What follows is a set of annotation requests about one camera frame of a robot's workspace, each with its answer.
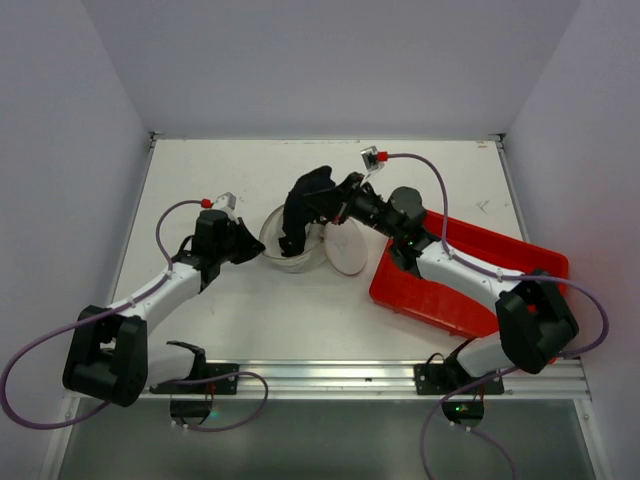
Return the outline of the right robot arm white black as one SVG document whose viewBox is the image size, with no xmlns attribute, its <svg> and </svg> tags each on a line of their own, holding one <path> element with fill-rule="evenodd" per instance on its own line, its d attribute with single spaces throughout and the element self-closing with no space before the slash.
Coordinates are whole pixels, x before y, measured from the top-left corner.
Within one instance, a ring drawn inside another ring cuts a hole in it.
<svg viewBox="0 0 640 480">
<path fill-rule="evenodd" d="M 428 368 L 428 376 L 448 390 L 468 392 L 481 377 L 513 367 L 537 374 L 579 332 L 566 300 L 544 271 L 528 279 L 519 271 L 454 253 L 425 228 L 427 211 L 411 187 L 398 187 L 384 200 L 353 173 L 338 186 L 304 194 L 303 201 L 324 220 L 341 224 L 352 218 L 390 238 L 389 253 L 400 270 L 453 289 L 496 316 L 497 332 L 466 341 Z"/>
</svg>

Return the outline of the white mesh laundry bag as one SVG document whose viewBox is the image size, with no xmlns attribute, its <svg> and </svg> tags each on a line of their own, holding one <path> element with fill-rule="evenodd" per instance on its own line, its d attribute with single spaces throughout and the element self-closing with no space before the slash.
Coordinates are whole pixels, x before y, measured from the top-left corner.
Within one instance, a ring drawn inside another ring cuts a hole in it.
<svg viewBox="0 0 640 480">
<path fill-rule="evenodd" d="M 368 249 L 362 232 L 353 220 L 343 224 L 311 223 L 305 227 L 305 246 L 300 255 L 285 257 L 279 244 L 284 206 L 273 210 L 264 221 L 259 241 L 265 246 L 262 256 L 275 268 L 291 274 L 311 271 L 325 262 L 345 276 L 358 275 L 368 261 Z"/>
</svg>

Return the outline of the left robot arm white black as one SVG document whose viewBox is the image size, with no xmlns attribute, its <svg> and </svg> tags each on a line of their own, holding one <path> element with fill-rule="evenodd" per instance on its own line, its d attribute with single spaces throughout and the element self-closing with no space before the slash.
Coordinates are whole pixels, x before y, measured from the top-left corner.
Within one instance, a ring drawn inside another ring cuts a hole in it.
<svg viewBox="0 0 640 480">
<path fill-rule="evenodd" d="M 63 369 L 64 387 L 122 407 L 162 384 L 189 393 L 201 390 L 208 379 L 204 349 L 176 340 L 153 348 L 149 336 L 208 288 L 223 264 L 243 264 L 264 249 L 242 219 L 224 210 L 202 211 L 193 234 L 153 281 L 126 299 L 80 313 Z"/>
</svg>

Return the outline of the black bra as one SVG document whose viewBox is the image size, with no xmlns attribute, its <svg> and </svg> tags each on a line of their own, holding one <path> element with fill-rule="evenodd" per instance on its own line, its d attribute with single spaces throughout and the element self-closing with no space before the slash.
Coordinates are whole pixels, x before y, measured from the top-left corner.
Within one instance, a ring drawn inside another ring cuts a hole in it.
<svg viewBox="0 0 640 480">
<path fill-rule="evenodd" d="M 304 252 L 306 227 L 315 222 L 319 216 L 304 202 L 303 197 L 306 194 L 334 188 L 335 182 L 331 174 L 331 166 L 320 166 L 299 177 L 289 191 L 282 215 L 283 236 L 278 240 L 281 253 L 285 258 L 298 256 Z"/>
</svg>

